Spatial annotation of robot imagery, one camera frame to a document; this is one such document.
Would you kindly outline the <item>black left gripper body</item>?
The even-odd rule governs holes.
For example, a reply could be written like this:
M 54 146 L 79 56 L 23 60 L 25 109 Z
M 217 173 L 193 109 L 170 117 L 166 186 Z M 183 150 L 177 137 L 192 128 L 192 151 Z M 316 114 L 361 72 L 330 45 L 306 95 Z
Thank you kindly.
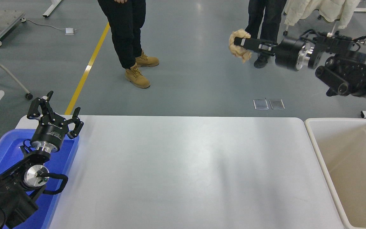
M 36 148 L 38 142 L 47 142 L 56 149 L 61 148 L 67 132 L 62 125 L 64 119 L 62 116 L 56 116 L 50 120 L 48 116 L 43 116 L 30 141 L 32 147 Z

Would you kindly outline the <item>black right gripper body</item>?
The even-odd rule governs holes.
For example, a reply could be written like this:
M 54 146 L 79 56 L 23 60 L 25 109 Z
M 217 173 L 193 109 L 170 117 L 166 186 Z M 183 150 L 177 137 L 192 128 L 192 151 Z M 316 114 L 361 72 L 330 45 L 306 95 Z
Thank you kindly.
M 292 71 L 301 69 L 301 51 L 304 49 L 304 41 L 295 38 L 283 38 L 275 47 L 275 64 Z

